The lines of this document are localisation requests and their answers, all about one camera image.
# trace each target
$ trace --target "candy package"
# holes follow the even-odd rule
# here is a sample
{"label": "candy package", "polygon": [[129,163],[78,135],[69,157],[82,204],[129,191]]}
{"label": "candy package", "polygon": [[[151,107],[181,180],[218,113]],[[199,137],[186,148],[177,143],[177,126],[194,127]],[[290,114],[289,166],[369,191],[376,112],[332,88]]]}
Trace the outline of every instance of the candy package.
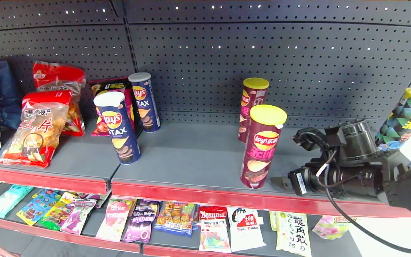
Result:
{"label": "candy package", "polygon": [[23,98],[21,124],[0,163],[47,167],[59,144],[71,91],[28,93]]}
{"label": "candy package", "polygon": [[39,223],[50,230],[59,231],[73,210],[75,195],[64,192],[60,200],[41,218]]}
{"label": "candy package", "polygon": [[70,90],[72,92],[62,134],[82,136],[85,133],[85,124],[78,103],[86,83],[85,72],[72,66],[36,61],[33,65],[33,78],[37,91]]}
{"label": "candy package", "polygon": [[312,231],[323,239],[336,239],[343,236],[351,225],[344,216],[324,215]]}
{"label": "candy package", "polygon": [[306,214],[277,212],[277,244],[275,249],[312,257]]}
{"label": "candy package", "polygon": [[231,253],[225,207],[199,206],[201,240],[199,251]]}
{"label": "candy package", "polygon": [[82,233],[85,221],[87,221],[88,214],[96,205],[96,200],[90,199],[74,199],[71,214],[62,224],[60,231],[79,235]]}
{"label": "candy package", "polygon": [[36,198],[17,212],[17,216],[28,225],[33,226],[57,203],[60,197],[61,195],[54,190],[38,193]]}
{"label": "candy package", "polygon": [[31,190],[33,187],[12,185],[0,195],[0,218],[4,218]]}
{"label": "candy package", "polygon": [[249,208],[227,207],[233,252],[266,246],[259,225],[258,211]]}
{"label": "candy package", "polygon": [[[128,112],[128,117],[130,118],[132,129],[134,130],[134,111],[132,109],[131,101],[131,84],[128,78],[116,78],[107,80],[93,80],[90,81],[91,91],[93,91],[93,96],[109,92],[109,91],[119,91],[125,95],[125,104]],[[96,121],[96,129],[91,133],[91,136],[109,136],[109,129],[101,115],[98,107],[96,107],[96,112],[98,114],[98,120]]]}
{"label": "candy package", "polygon": [[158,215],[159,202],[138,200],[135,210],[129,218],[129,226],[123,238],[124,242],[150,242],[152,223]]}
{"label": "candy package", "polygon": [[158,231],[191,237],[195,208],[192,203],[163,202],[163,208],[154,228]]}
{"label": "candy package", "polygon": [[111,198],[107,204],[106,217],[96,233],[96,238],[120,242],[126,220],[136,205],[136,200],[118,200]]}

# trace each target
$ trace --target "gray plastic lid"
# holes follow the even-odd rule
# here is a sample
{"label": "gray plastic lid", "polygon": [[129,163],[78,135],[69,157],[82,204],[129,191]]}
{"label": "gray plastic lid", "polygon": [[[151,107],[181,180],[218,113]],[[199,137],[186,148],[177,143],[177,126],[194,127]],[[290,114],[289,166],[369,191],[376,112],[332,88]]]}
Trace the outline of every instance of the gray plastic lid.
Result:
{"label": "gray plastic lid", "polygon": [[128,80],[130,82],[141,82],[145,80],[149,80],[152,77],[148,72],[137,72],[134,74],[129,75]]}

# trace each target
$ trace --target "colorful chip can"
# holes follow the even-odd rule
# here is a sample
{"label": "colorful chip can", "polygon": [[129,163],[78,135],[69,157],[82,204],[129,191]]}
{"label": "colorful chip can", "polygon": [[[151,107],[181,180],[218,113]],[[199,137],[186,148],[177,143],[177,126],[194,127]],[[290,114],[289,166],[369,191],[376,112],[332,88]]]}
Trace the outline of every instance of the colorful chip can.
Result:
{"label": "colorful chip can", "polygon": [[411,136],[411,88],[407,88],[375,136],[379,150],[397,150]]}
{"label": "colorful chip can", "polygon": [[248,127],[250,124],[250,109],[258,104],[263,104],[268,87],[269,81],[262,78],[248,78],[243,81],[238,130],[238,138],[242,143],[245,143],[247,140]]}
{"label": "colorful chip can", "polygon": [[107,124],[120,163],[127,165],[136,162],[141,156],[141,151],[125,106],[124,93],[102,93],[97,95],[93,102]]}
{"label": "colorful chip can", "polygon": [[153,99],[151,77],[147,72],[134,73],[128,77],[145,132],[155,132],[161,126],[155,99]]}
{"label": "colorful chip can", "polygon": [[248,141],[240,180],[249,188],[264,185],[287,114],[279,107],[261,104],[250,110]]}

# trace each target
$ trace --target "green patterned can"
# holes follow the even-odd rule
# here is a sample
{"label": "green patterned can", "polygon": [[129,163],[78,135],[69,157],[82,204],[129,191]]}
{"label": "green patterned can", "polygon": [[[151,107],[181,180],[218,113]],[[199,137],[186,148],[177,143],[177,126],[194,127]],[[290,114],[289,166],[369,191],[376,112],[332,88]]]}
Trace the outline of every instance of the green patterned can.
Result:
{"label": "green patterned can", "polygon": [[375,136],[375,144],[382,151],[396,150],[411,136],[411,88],[407,88],[390,116]]}

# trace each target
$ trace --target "red shelf edge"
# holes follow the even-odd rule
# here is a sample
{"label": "red shelf edge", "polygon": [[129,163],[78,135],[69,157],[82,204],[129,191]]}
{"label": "red shelf edge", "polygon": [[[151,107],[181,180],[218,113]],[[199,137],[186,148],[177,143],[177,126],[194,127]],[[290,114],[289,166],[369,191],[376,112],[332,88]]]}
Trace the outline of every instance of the red shelf edge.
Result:
{"label": "red shelf edge", "polygon": [[124,242],[111,242],[111,241],[104,241],[100,239],[96,239],[91,236],[81,236],[81,235],[74,235],[63,233],[60,231],[53,231],[39,227],[32,227],[25,224],[13,222],[13,221],[6,221],[0,219],[0,228],[13,230],[17,232],[22,232],[25,234],[30,234],[33,236],[41,236],[49,239],[55,239],[63,242],[69,242],[74,244],[85,245],[89,247],[99,247],[99,248],[106,248],[111,250],[118,250],[124,252],[134,252],[140,253],[140,246],[139,244],[135,243],[124,243]]}
{"label": "red shelf edge", "polygon": [[189,250],[173,247],[159,247],[144,244],[144,255],[153,257],[245,257],[244,255],[238,255],[233,253],[221,253],[221,252],[200,252],[199,250]]}
{"label": "red shelf edge", "polygon": [[[112,195],[117,197],[137,197],[161,201],[181,201],[187,203],[207,203],[218,206],[247,207],[257,210],[274,210],[312,215],[340,215],[328,200],[303,197],[282,197],[204,189],[138,185],[112,182]],[[357,217],[399,218],[411,217],[404,208],[383,203],[337,201],[348,215]]]}
{"label": "red shelf edge", "polygon": [[107,194],[106,181],[104,179],[92,180],[78,177],[55,177],[0,169],[0,181],[8,184],[59,189],[62,191]]}

